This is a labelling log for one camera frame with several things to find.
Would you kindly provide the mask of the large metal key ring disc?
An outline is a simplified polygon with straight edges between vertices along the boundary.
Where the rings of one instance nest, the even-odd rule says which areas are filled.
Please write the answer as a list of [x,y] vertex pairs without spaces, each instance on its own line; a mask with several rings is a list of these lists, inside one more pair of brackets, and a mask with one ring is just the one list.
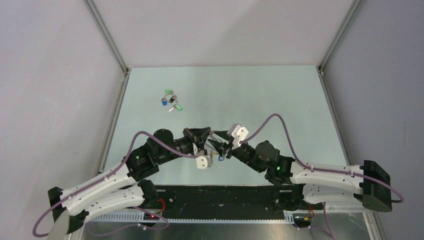
[[214,132],[208,135],[205,146],[217,155],[219,161],[223,161],[225,158],[223,155],[222,145],[222,140],[216,137]]

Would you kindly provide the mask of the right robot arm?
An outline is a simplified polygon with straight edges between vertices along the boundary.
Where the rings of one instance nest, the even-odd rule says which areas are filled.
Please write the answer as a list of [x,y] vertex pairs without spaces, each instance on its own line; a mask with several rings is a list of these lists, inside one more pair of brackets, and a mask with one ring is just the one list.
[[218,131],[222,142],[214,137],[208,143],[220,157],[234,157],[276,186],[292,185],[291,204],[303,209],[308,204],[324,202],[361,204],[375,212],[391,212],[390,175],[375,161],[364,160],[362,165],[334,166],[300,164],[293,157],[283,156],[269,141],[256,147],[248,143],[234,146],[235,139]]

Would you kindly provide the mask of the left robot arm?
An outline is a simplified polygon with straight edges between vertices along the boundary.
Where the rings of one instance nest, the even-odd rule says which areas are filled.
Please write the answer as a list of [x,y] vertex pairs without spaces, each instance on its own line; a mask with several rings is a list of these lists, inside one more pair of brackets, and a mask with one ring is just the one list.
[[69,214],[67,234],[79,230],[90,220],[124,208],[149,209],[156,206],[159,196],[151,175],[159,172],[159,166],[178,158],[201,160],[207,157],[205,143],[211,128],[185,128],[183,136],[175,139],[167,129],[154,134],[140,131],[147,136],[145,144],[134,148],[132,141],[123,160],[111,169],[69,189],[53,187],[48,191],[53,220],[64,212]]

